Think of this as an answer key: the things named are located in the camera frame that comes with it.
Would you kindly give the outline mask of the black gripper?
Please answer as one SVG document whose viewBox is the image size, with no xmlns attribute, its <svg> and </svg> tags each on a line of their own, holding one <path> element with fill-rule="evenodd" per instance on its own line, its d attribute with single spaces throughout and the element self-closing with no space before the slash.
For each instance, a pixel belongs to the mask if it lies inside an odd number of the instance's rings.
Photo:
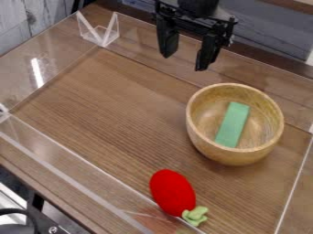
<svg viewBox="0 0 313 234">
<path fill-rule="evenodd" d="M 216 60 L 220 46 L 228 47 L 232 44 L 238 21 L 220 8 L 219 1 L 155 0 L 153 3 L 159 51 L 165 59 L 177 51 L 179 30 L 203 36 L 195 71 L 206 70 Z"/>
</svg>

